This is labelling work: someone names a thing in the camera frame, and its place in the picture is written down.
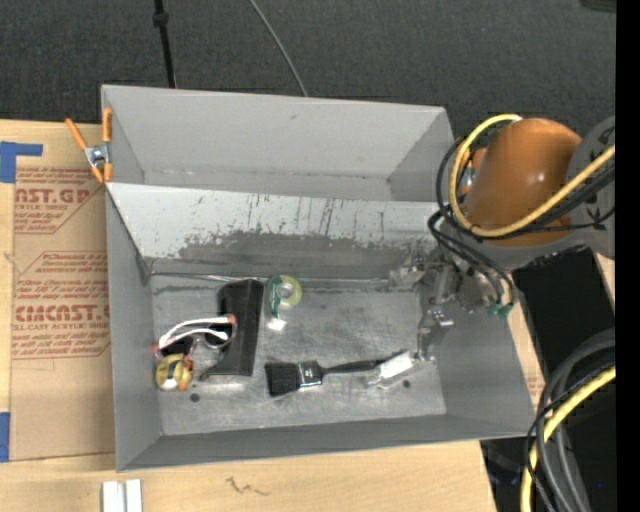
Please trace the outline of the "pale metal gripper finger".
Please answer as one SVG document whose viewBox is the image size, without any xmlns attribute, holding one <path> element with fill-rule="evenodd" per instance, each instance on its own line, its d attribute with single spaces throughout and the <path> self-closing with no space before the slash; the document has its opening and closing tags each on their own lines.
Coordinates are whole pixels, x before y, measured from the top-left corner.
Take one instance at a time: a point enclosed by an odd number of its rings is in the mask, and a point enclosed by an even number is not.
<svg viewBox="0 0 640 512">
<path fill-rule="evenodd" d="M 389 285 L 392 287 L 411 287 L 416 285 L 426 273 L 423 258 L 407 257 L 399 266 L 389 271 Z"/>
<path fill-rule="evenodd" d="M 422 316 L 417 330 L 418 357 L 436 362 L 441 345 L 455 326 L 454 320 L 441 308 L 428 309 Z"/>
</svg>

